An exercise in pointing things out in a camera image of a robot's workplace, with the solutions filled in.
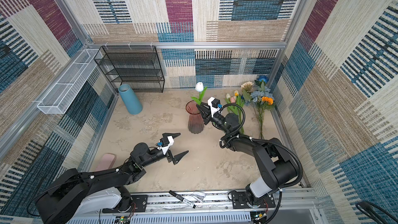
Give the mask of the dark red glass vase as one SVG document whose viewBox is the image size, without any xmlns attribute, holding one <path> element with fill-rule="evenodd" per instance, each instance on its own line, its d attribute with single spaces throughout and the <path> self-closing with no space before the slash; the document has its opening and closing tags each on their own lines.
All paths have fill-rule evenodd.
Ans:
<svg viewBox="0 0 398 224">
<path fill-rule="evenodd" d="M 194 100 L 186 104 L 186 111 L 189 114 L 188 130 L 193 134 L 199 134 L 204 130 L 204 121 Z"/>
</svg>

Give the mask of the pink tulip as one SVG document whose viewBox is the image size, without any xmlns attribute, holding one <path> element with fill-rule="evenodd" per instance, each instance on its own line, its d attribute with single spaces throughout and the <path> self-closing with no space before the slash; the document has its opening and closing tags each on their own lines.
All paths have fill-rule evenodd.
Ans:
<svg viewBox="0 0 398 224">
<path fill-rule="evenodd" d="M 230 103 L 237 104 L 236 99 L 237 99 L 236 95 L 230 97 Z M 240 109 L 238 107 L 236 107 L 236 106 L 230 106 L 229 110 L 234 112 L 238 116 L 238 122 L 239 122 L 239 124 L 241 124 L 241 111 L 240 111 Z"/>
</svg>

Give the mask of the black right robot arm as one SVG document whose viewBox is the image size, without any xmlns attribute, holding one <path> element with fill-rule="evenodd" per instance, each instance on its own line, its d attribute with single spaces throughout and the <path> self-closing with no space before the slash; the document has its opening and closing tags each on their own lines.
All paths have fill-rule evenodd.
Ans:
<svg viewBox="0 0 398 224">
<path fill-rule="evenodd" d="M 197 108 L 205 125 L 212 123 L 224 132 L 219 140 L 221 148 L 243 152 L 255 158 L 260 177 L 245 189 L 249 207 L 260 206 L 266 196 L 295 186 L 302 180 L 304 172 L 298 156 L 279 139 L 255 139 L 241 132 L 246 120 L 241 106 L 235 103 L 222 106 L 218 99 L 212 97 L 208 103 L 197 104 Z"/>
</svg>

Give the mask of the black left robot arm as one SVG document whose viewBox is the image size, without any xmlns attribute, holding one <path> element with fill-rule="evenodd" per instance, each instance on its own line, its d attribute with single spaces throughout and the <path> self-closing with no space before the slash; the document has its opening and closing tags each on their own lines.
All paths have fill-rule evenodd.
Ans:
<svg viewBox="0 0 398 224">
<path fill-rule="evenodd" d="M 45 224 L 66 224 L 77 215 L 97 209 L 127 212 L 132 207 L 127 185 L 139 181 L 145 167 L 164 158 L 177 164 L 186 154 L 173 155 L 170 148 L 180 133 L 164 133 L 156 147 L 135 145 L 129 158 L 116 168 L 96 172 L 65 171 L 49 188 L 33 199 L 38 215 Z"/>
</svg>

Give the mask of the teal cylindrical vase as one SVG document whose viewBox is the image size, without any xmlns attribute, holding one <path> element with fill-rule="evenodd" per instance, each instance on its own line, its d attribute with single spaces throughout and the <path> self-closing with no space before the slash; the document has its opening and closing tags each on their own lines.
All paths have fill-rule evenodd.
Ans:
<svg viewBox="0 0 398 224">
<path fill-rule="evenodd" d="M 131 115 L 137 115 L 143 110 L 143 106 L 139 101 L 137 95 L 133 89 L 127 85 L 123 84 L 118 88 L 119 94 L 126 106 L 127 111 Z"/>
</svg>

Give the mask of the mixed blue orange bouquet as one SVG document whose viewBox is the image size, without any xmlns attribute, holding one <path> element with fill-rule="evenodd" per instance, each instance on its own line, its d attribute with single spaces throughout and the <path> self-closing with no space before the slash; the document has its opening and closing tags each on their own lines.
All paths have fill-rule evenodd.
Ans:
<svg viewBox="0 0 398 224">
<path fill-rule="evenodd" d="M 254 113 L 259 124 L 260 139 L 264 139 L 263 124 L 266 111 L 270 111 L 275 107 L 275 99 L 271 94 L 270 88 L 267 87 L 268 78 L 260 75 L 253 82 L 245 82 L 241 87 L 243 99 L 246 105 L 254 108 Z"/>
</svg>

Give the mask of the black marker pen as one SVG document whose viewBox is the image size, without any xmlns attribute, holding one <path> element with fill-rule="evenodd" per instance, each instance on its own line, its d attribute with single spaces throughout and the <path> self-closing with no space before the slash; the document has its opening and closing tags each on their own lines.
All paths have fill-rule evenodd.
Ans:
<svg viewBox="0 0 398 224">
<path fill-rule="evenodd" d="M 185 205 L 189 206 L 190 208 L 196 208 L 196 205 L 195 205 L 193 202 L 191 202 L 191 201 L 185 199 L 183 196 L 177 194 L 176 192 L 170 190 L 170 191 L 169 191 L 169 194 L 170 194 L 171 196 L 175 197 L 176 199 L 178 199 L 180 202 L 182 202 L 182 203 L 184 203 Z"/>
</svg>

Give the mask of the pink flat tray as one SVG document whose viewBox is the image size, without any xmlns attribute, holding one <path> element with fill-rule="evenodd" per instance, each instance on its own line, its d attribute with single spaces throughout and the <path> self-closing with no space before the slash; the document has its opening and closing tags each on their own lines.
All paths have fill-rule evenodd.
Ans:
<svg viewBox="0 0 398 224">
<path fill-rule="evenodd" d="M 104 171 L 104 170 L 109 170 L 112 169 L 114 167 L 116 161 L 116 155 L 113 153 L 105 153 L 100 161 L 99 164 L 97 165 L 97 167 L 95 168 L 95 172 L 99 172 L 99 171 Z"/>
</svg>

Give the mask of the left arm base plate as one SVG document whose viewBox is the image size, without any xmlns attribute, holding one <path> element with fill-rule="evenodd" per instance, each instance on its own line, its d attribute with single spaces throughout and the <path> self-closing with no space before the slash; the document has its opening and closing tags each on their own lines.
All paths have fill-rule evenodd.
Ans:
<svg viewBox="0 0 398 224">
<path fill-rule="evenodd" d="M 127 209 L 125 211 L 121 211 L 118 209 L 118 206 L 115 208 L 105 208 L 101 210 L 102 214 L 114 214 L 114 213 L 143 213 L 146 211 L 148 201 L 148 195 L 131 195 L 131 200 L 127 205 Z"/>
</svg>

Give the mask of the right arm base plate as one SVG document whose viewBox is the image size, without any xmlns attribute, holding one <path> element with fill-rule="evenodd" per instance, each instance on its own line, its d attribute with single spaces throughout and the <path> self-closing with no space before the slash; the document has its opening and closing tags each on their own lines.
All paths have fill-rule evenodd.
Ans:
<svg viewBox="0 0 398 224">
<path fill-rule="evenodd" d="M 245 192 L 238 192 L 232 190 L 227 195 L 228 199 L 232 202 L 234 209 L 244 209 L 244 208 L 275 208 L 275 198 L 273 196 L 265 195 L 259 201 L 254 204 L 250 204 L 246 197 Z"/>
</svg>

